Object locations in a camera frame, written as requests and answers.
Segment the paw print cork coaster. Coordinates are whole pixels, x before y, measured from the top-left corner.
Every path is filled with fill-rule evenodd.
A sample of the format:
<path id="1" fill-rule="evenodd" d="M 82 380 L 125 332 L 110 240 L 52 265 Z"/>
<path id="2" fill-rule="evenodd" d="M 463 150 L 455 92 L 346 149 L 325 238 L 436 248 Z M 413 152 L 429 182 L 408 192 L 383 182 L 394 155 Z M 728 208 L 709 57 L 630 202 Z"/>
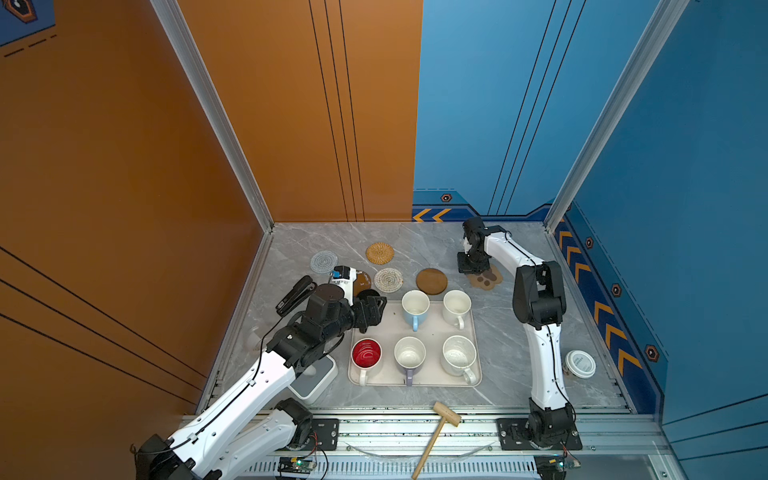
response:
<path id="1" fill-rule="evenodd" d="M 491 265 L 488 270 L 479 274 L 467 274 L 467 278 L 472 287 L 485 291 L 491 291 L 503 282 L 503 276 L 496 265 Z"/>

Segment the glossy brown round coaster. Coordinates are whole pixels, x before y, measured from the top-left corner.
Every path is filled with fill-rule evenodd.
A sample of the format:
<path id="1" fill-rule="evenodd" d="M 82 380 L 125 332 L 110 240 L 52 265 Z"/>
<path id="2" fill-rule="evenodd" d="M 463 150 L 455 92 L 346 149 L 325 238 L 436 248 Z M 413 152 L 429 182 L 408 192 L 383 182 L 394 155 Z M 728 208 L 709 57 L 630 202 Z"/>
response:
<path id="1" fill-rule="evenodd" d="M 372 291 L 371 276 L 361 270 L 356 271 L 356 279 L 353 282 L 353 294 L 355 297 L 369 295 Z"/>

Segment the white woven round coaster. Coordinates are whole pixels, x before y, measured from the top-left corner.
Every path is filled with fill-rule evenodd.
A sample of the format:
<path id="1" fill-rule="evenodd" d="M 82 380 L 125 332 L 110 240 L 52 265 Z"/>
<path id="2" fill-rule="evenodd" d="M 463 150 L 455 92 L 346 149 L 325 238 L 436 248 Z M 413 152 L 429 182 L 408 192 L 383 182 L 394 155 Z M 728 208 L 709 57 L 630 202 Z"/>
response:
<path id="1" fill-rule="evenodd" d="M 395 268 L 383 268 L 374 276 L 375 288 L 385 294 L 397 292 L 404 285 L 402 273 Z"/>

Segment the round dark cork coaster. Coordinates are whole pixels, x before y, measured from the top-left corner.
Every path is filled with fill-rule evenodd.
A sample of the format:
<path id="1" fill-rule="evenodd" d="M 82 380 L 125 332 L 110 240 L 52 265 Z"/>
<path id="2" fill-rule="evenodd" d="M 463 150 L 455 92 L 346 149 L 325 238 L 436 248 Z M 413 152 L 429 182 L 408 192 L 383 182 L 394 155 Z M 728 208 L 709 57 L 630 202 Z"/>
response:
<path id="1" fill-rule="evenodd" d="M 448 278 L 437 268 L 425 268 L 416 276 L 416 287 L 427 295 L 439 295 L 447 289 Z"/>

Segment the tan woven rattan coaster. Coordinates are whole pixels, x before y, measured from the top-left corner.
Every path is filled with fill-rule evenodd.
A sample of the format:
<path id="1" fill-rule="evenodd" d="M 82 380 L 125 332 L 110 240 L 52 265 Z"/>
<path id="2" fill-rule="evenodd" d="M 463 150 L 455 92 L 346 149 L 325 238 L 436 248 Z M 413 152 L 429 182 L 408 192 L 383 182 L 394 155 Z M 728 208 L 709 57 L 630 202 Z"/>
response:
<path id="1" fill-rule="evenodd" d="M 385 242 L 376 242 L 367 247 L 366 258 L 375 265 L 385 265 L 395 256 L 394 248 Z"/>

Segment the black mug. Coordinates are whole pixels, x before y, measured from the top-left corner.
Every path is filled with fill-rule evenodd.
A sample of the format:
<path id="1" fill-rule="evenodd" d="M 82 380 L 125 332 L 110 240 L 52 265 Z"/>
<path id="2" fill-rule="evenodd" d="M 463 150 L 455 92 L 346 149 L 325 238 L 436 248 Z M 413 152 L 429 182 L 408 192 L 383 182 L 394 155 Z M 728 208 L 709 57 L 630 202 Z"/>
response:
<path id="1" fill-rule="evenodd" d="M 382 296 L 375 289 L 365 289 L 356 295 L 356 300 L 359 302 L 373 302 L 377 304 L 381 299 Z"/>

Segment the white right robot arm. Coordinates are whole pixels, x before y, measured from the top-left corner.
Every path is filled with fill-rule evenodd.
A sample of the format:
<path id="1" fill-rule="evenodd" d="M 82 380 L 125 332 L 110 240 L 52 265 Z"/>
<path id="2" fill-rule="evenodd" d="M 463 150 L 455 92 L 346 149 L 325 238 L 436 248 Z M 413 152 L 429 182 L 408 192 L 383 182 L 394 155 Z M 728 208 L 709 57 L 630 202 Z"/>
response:
<path id="1" fill-rule="evenodd" d="M 512 309 L 525 330 L 532 369 L 522 437 L 540 449 L 580 449 L 576 411 L 563 378 L 560 337 L 567 302 L 560 265 L 528 252 L 508 230 L 487 226 L 480 217 L 464 221 L 462 228 L 461 273 L 483 273 L 496 260 L 514 275 Z"/>

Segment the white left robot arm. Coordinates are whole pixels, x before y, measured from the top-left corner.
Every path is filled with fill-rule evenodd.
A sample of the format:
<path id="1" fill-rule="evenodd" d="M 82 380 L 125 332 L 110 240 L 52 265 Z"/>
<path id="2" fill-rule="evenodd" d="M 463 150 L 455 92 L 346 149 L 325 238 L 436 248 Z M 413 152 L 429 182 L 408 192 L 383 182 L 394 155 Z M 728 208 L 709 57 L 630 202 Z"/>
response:
<path id="1" fill-rule="evenodd" d="M 252 419 L 324 356 L 329 341 L 379 325 L 386 304 L 378 294 L 348 298 L 338 285 L 317 286 L 218 400 L 168 438 L 153 435 L 134 450 L 136 478 L 235 479 L 276 450 L 303 446 L 312 415 L 300 402 L 282 400 L 257 425 Z"/>

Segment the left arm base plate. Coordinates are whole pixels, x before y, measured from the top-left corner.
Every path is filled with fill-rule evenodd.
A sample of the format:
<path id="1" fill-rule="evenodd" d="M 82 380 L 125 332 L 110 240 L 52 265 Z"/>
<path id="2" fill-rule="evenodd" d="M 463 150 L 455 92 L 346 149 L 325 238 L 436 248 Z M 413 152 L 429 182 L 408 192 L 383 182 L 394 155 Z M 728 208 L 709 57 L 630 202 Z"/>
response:
<path id="1" fill-rule="evenodd" d="M 299 426 L 287 450 L 312 450 L 319 442 L 319 448 L 325 452 L 335 451 L 339 440 L 340 421 L 338 418 L 313 419 L 310 423 Z"/>

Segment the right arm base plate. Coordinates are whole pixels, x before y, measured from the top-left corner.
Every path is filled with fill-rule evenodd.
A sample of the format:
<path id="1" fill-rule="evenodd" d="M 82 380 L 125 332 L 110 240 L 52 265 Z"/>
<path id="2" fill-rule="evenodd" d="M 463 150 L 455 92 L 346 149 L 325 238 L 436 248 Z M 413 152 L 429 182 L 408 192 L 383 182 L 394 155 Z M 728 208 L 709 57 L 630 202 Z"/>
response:
<path id="1" fill-rule="evenodd" d="M 529 418 L 503 417 L 496 420 L 498 439 L 504 451 L 580 451 L 583 443 L 575 429 L 550 429 Z"/>

